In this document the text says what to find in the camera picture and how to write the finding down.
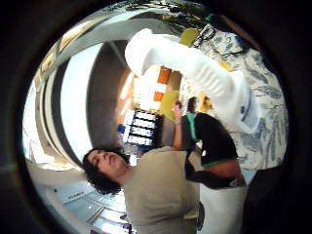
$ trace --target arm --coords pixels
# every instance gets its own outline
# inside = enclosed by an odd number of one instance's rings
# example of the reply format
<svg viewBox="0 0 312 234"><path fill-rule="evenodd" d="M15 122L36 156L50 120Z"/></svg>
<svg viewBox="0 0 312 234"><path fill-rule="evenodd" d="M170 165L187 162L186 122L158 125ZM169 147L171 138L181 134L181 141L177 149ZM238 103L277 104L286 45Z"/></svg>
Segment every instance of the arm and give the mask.
<svg viewBox="0 0 312 234"><path fill-rule="evenodd" d="M175 116L175 134L172 149L179 151L182 143L181 109L179 102L173 104L173 113Z"/></svg>

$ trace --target patterned cloth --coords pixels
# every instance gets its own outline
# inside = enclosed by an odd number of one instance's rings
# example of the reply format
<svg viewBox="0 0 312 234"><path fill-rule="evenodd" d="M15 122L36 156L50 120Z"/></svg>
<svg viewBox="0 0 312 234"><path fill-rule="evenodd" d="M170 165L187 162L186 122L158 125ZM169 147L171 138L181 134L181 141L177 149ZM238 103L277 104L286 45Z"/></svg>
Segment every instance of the patterned cloth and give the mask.
<svg viewBox="0 0 312 234"><path fill-rule="evenodd" d="M288 111L277 76L267 69L260 52L254 49L244 51L242 42L242 38L236 34L219 31L207 24L193 47L212 59L226 62L231 70L244 73L261 108L258 128L251 135L235 132L226 125L225 128L233 137L242 169L269 169L279 166L284 159L289 128ZM201 92L204 91L192 80L182 77L179 99L183 104L183 114L187 101L198 97ZM217 118L213 109L206 113Z"/></svg>

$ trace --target woman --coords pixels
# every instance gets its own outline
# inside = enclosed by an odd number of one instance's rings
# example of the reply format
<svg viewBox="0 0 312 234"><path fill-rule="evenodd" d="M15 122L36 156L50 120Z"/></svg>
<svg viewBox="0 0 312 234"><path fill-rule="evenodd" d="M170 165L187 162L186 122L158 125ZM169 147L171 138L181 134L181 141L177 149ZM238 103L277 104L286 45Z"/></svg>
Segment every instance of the woman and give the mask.
<svg viewBox="0 0 312 234"><path fill-rule="evenodd" d="M182 117L178 103L174 104L173 112L173 146L145 153L135 167L129 165L118 148L94 148L83 160L88 181L99 192L117 193L123 189L127 218L138 233L196 233L198 182L210 188L223 188L243 181L235 146L217 120L202 114L195 117L196 135L203 140L203 152L214 153L200 157L191 150L187 154L179 151ZM211 134L219 140L215 145Z"/></svg>

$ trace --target black garment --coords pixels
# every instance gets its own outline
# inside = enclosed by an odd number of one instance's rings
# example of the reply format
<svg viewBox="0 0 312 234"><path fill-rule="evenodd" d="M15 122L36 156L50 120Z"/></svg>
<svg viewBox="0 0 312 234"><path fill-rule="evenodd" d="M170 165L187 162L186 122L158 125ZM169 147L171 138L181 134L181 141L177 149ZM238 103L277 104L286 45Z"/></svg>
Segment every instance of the black garment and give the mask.
<svg viewBox="0 0 312 234"><path fill-rule="evenodd" d="M203 142L202 165L238 157L234 141L223 125L214 117L197 113L195 119L196 137Z"/></svg>
<svg viewBox="0 0 312 234"><path fill-rule="evenodd" d="M225 187L231 187L231 182L235 181L235 177L220 177L210 172L206 171L198 171L195 172L193 165L189 162L189 156L191 154L191 150L187 152L185 157L185 177L186 179L194 182L201 182L205 184L207 187L212 189L219 189Z"/></svg>

